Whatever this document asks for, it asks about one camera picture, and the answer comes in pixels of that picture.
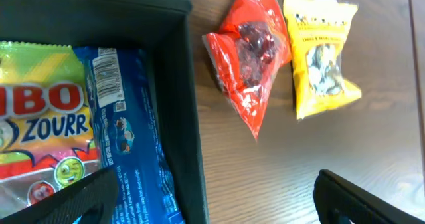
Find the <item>red cartoon face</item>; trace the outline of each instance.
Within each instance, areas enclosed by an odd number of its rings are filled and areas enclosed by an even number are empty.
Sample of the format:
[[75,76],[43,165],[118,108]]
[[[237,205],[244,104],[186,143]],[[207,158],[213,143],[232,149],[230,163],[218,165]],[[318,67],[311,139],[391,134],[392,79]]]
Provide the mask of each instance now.
[[33,183],[28,190],[28,202],[34,205],[55,192],[54,187],[47,181],[38,181]]

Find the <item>red candy wrapper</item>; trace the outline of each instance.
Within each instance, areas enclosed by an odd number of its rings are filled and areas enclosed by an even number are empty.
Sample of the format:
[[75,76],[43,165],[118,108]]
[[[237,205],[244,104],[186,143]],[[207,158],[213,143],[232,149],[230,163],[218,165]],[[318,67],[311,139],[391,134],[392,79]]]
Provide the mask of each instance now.
[[292,59],[278,2],[236,0],[203,40],[223,92],[257,138],[276,73]]

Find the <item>white barcode label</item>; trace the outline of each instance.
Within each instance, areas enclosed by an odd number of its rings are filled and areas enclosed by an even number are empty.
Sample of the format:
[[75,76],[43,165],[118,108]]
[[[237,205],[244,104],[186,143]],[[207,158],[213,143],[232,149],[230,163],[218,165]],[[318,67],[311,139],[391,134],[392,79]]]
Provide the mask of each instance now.
[[114,112],[126,111],[127,106],[125,101],[116,102],[114,106]]
[[124,100],[117,55],[102,55],[93,60],[99,108]]
[[117,53],[117,49],[115,48],[99,48],[98,49],[98,56],[116,54],[116,53]]

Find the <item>small yellow packet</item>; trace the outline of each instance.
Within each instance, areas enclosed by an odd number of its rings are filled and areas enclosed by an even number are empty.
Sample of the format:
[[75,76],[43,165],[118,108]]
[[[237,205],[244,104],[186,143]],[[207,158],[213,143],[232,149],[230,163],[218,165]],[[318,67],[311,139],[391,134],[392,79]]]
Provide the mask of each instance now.
[[291,39],[297,119],[361,97],[341,74],[341,51],[357,5],[336,0],[284,0]]

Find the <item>candy packet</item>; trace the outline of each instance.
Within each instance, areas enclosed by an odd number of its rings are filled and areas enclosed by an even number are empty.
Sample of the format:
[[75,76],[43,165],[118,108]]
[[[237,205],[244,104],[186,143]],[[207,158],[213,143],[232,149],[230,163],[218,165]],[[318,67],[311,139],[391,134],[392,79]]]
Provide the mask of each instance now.
[[74,49],[84,64],[94,139],[120,193],[112,223],[184,223],[139,49]]
[[203,36],[224,94],[258,137],[278,69],[291,61],[276,0],[235,0],[217,33]]
[[360,88],[341,74],[341,51],[357,9],[336,0],[284,0],[294,56],[297,119],[361,97]]
[[98,170],[71,47],[0,43],[0,219]]

